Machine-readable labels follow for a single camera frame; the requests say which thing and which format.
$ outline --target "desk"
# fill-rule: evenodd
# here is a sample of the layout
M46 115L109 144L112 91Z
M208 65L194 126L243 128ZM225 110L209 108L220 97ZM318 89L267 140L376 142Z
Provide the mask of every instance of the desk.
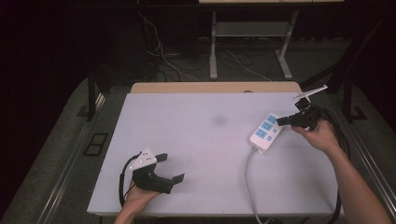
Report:
M120 211L120 171L149 147L168 153L157 175L185 173L185 178L141 216L253 216L244 180L248 138L269 112L297 112L291 98L299 91L293 82L136 83L121 110L88 212L115 216ZM330 162L290 127L266 154L252 158L249 175L261 216L329 215L335 207ZM125 178L126 190L131 174Z

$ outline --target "white plastic casing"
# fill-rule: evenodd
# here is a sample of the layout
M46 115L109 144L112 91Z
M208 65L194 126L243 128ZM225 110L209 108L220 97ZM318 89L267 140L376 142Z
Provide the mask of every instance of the white plastic casing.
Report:
M277 125L279 116L269 114L249 138L249 144L258 149L259 154L266 152L282 131L282 126Z
M131 171L140 169L142 167L154 164L157 162L157 159L154 156L154 153L147 147L142 151L140 156L132 163L129 167Z

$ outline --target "metal stand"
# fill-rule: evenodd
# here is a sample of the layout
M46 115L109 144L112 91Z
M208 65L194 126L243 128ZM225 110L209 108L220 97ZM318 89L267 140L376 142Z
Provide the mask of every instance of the metal stand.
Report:
M284 42L280 49L276 50L276 57L285 79L292 79L285 53L291 39L294 24L297 20L298 10L291 14L289 21L248 21L248 22L221 22L216 20L216 11L213 11L212 36L210 50L210 78L218 79L216 63L216 37L217 36L283 36Z

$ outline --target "hand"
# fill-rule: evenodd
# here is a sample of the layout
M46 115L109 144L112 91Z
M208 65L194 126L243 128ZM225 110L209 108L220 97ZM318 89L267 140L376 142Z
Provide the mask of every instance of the hand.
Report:
M160 192L140 189L131 181L131 190L126 197L125 203L117 216L115 223L131 223L134 217L143 211L149 202L155 198Z
M318 121L318 127L309 132L302 127L291 127L295 132L302 135L312 147L317 148L327 155L333 150L340 149L338 141L334 135L334 128L329 121L321 119Z

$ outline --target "right hand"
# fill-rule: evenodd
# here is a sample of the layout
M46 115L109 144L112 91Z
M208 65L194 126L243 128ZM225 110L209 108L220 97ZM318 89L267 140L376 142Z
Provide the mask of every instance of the right hand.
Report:
M318 121L318 127L309 132L302 127L291 126L291 128L302 135L308 143L326 154L332 150L339 149L338 141L334 135L334 128L329 121L321 119Z

